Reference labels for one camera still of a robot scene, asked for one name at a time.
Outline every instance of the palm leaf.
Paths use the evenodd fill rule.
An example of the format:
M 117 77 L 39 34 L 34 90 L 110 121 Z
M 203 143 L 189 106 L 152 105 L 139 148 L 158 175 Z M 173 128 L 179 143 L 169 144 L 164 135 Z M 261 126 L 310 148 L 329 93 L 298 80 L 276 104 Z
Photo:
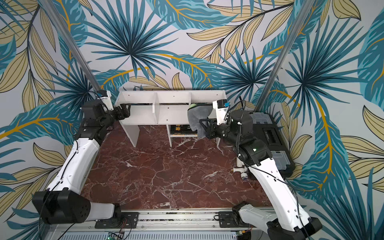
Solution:
M 88 32 L 88 36 L 103 43 L 88 42 L 86 44 L 101 46 L 109 49 L 108 51 L 93 52 L 107 55 L 98 58 L 99 60 L 121 57 L 131 58 L 135 76 L 137 76 L 138 68 L 148 68 L 153 75 L 155 75 L 154 68 L 164 72 L 160 66 L 162 65 L 168 67 L 164 62 L 169 62 L 169 59 L 160 56 L 160 54 L 172 53 L 159 49 L 172 41 L 166 43 L 160 43 L 159 41 L 171 35 L 173 32 L 162 36 L 159 36 L 159 34 L 172 23 L 161 25 L 163 21 L 160 20 L 152 28 L 148 27 L 148 23 L 151 22 L 155 13 L 152 12 L 147 18 L 144 17 L 145 1 L 141 1 L 140 8 L 137 5 L 137 1 L 134 1 L 132 19 L 129 2 L 126 3 L 126 12 L 124 13 L 120 0 L 116 0 L 118 9 L 118 12 L 116 13 L 109 1 L 107 1 L 108 11 L 105 10 L 98 2 L 94 0 L 92 1 L 103 14 L 104 18 L 99 16 L 93 10 L 89 8 L 88 10 L 106 30 L 100 28 L 99 25 L 84 21 L 86 25 L 94 28 L 105 36 Z M 144 75 L 147 79 L 149 79 L 147 72 L 144 72 Z
M 303 123 L 306 111 L 308 111 L 310 122 L 312 122 L 312 109 L 317 109 L 316 101 L 319 102 L 321 106 L 324 106 L 324 111 L 328 115 L 328 110 L 326 105 L 323 103 L 322 98 L 328 98 L 332 101 L 345 103 L 345 101 L 342 101 L 334 97 L 333 94 L 328 93 L 329 90 L 359 94 L 344 88 L 338 88 L 330 85 L 332 83 L 354 83 L 363 81 L 360 78 L 346 76 L 351 73 L 356 73 L 358 70 L 338 70 L 341 66 L 344 66 L 358 58 L 358 56 L 353 56 L 348 59 L 344 59 L 344 57 L 359 43 L 361 43 L 365 37 L 364 34 L 355 40 L 361 29 L 352 33 L 357 23 L 352 27 L 347 28 L 346 26 L 348 22 L 349 20 L 347 20 L 337 32 L 335 32 L 335 29 L 338 23 L 336 23 L 333 28 L 328 31 L 328 18 L 321 36 L 320 23 L 318 23 L 318 30 L 314 36 L 314 41 L 311 41 L 313 36 L 307 35 L 306 37 L 306 52 L 304 52 L 303 46 L 300 45 L 298 47 L 299 55 L 293 53 L 296 65 L 289 62 L 291 70 L 286 71 L 293 79 L 299 82 L 299 87 L 296 89 L 288 104 L 292 101 L 295 102 L 291 114 L 293 114 L 296 107 L 299 107 L 299 111 L 297 111 L 294 116 L 295 118 L 303 112 Z
M 222 73 L 220 81 L 220 89 L 225 90 L 229 95 L 228 99 L 232 99 L 236 102 L 239 97 L 243 96 L 244 100 L 251 101 L 253 96 L 254 87 L 259 88 L 260 85 L 264 85 L 273 67 L 272 58 L 261 58 L 258 62 L 253 51 L 253 57 L 251 60 L 248 58 L 247 52 L 245 52 L 245 59 L 241 58 L 241 54 L 237 48 L 235 48 L 236 57 L 230 52 L 228 54 L 232 56 L 235 65 L 232 65 L 222 56 L 221 59 L 228 65 L 218 65 L 218 71 Z

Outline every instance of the mounting plate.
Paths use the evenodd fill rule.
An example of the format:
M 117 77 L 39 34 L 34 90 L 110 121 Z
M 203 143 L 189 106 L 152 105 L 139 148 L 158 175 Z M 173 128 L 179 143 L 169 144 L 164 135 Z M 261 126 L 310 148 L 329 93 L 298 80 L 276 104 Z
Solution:
M 250 224 L 236 224 L 234 221 L 234 215 L 233 212 L 218 212 L 218 220 L 220 223 L 220 228 L 235 228 L 235 227 L 245 227 L 249 228 Z
M 136 228 L 138 216 L 138 212 L 122 212 L 121 219 L 110 218 L 97 221 L 95 229 L 121 228 L 123 219 L 127 219 L 127 223 L 124 228 Z

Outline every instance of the book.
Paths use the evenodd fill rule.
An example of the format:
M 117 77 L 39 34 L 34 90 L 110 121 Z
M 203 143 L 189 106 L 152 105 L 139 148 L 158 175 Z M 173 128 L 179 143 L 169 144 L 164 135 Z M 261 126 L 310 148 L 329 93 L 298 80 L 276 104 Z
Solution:
M 187 124 L 178 124 L 170 126 L 171 135 L 197 135 L 197 131 L 192 131 L 191 127 Z

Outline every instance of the gray cloth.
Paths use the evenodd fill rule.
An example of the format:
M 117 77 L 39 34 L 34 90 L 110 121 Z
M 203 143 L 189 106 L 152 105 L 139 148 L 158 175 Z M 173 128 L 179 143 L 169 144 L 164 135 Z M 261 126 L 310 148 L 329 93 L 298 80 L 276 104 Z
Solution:
M 205 137 L 205 130 L 200 124 L 200 119 L 206 119 L 212 112 L 213 107 L 210 106 L 196 106 L 188 109 L 188 122 L 192 131 L 197 130 L 197 138 L 202 139 Z

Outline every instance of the red marble table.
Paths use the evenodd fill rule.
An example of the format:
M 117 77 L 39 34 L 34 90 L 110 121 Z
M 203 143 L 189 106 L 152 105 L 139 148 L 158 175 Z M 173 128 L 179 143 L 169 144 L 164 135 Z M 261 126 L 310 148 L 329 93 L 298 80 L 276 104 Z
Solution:
M 82 196 L 122 209 L 271 206 L 257 181 L 230 173 L 232 147 L 214 140 L 174 138 L 166 126 L 140 126 L 134 148 L 119 124 L 101 146 Z

